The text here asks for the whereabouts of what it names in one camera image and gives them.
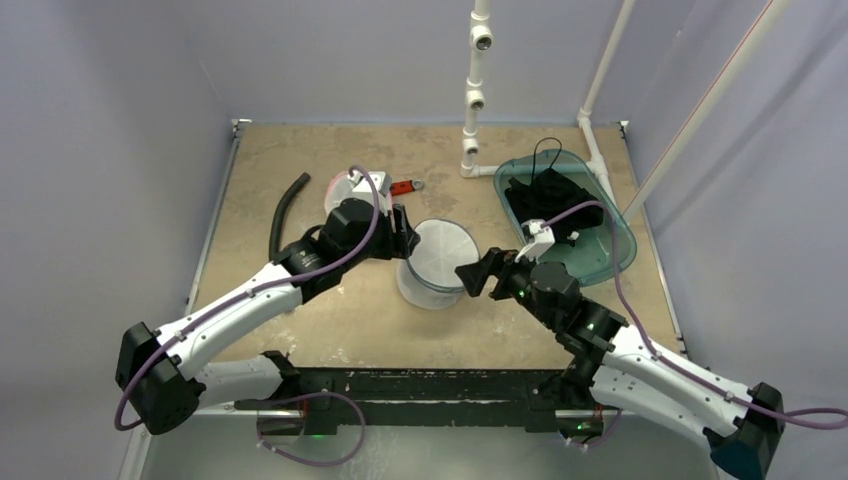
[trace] beige table surface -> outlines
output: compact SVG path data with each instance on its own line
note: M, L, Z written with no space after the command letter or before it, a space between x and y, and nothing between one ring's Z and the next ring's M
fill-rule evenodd
M597 129L620 206L634 195L626 146L618 130ZM542 137L588 158L575 128L481 127L481 163L495 165L532 153ZM280 196L302 173L312 181L293 203L283 244L323 223L329 180L353 163L385 170L395 179L424 180L420 192L401 197L413 224L433 217L454 220L489 247L520 247L492 187L491 177L459 175L461 128L414 126L251 125L242 139L218 226L201 278L196 308L240 285L267 262L271 218ZM641 216L632 225L638 255L623 275L625 293L659 343L676 341L656 263ZM447 368L563 368L571 355L553 334L511 301L464 296L442 311L422 310L401 297L397 261L368 260L342 284L294 314L280 316L245 336L216 360L238 360L264 350L290 352L300 366ZM583 289L626 316L612 280Z

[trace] black cloth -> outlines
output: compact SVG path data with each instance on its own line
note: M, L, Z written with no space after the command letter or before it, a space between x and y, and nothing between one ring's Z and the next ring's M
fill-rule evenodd
M530 185L509 179L509 188L504 192L512 212L519 223L527 220L550 220L556 215L589 200L598 200L585 188L569 180L561 173L547 168L536 175ZM604 222L601 207L587 207L555 223L551 230L557 243L570 243L568 236L575 230L597 227Z

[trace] black hose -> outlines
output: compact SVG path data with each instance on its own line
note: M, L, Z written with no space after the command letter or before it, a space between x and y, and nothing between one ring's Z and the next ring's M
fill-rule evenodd
M280 253L280 240L283 238L283 221L286 218L286 212L289 205L294 200L294 197L303 190L309 179L312 178L308 173L300 174L297 180L291 184L286 193L280 198L280 203L277 204L277 210L274 211L274 220L271 222L271 238L268 240L268 261L273 262L274 258Z

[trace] table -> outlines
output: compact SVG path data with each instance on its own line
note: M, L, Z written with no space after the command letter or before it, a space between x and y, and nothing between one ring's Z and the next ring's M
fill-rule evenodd
M619 205L635 193L627 149L615 128L596 135L607 160ZM582 133L566 127L481 127L481 164L495 165L532 153L546 136L566 150L589 154ZM240 285L267 262L274 209L302 173L312 181L289 210L283 244L323 223L330 179L351 164L385 170L395 179L422 179L422 191L401 197L413 224L447 218L464 225L481 253L489 247L517 248L492 187L491 177L459 175L461 128L457 126L250 125L244 132L201 277L196 308ZM638 244L623 274L628 300L650 335L677 349L666 297L641 217L631 228ZM216 360L240 360L265 350L291 354L298 366L564 368L571 355L553 334L514 302L467 296L453 307L427 311L398 292L397 263L363 262L342 284L272 319L222 352ZM584 288L588 297L625 314L612 280Z

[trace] red tool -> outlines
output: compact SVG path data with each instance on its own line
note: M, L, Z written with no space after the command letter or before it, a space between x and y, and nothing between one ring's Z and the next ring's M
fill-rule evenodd
M424 188L423 180L404 180L401 182L394 182L392 186L389 188L389 192L392 195L398 196L403 195L405 193L414 192L416 190L421 190Z

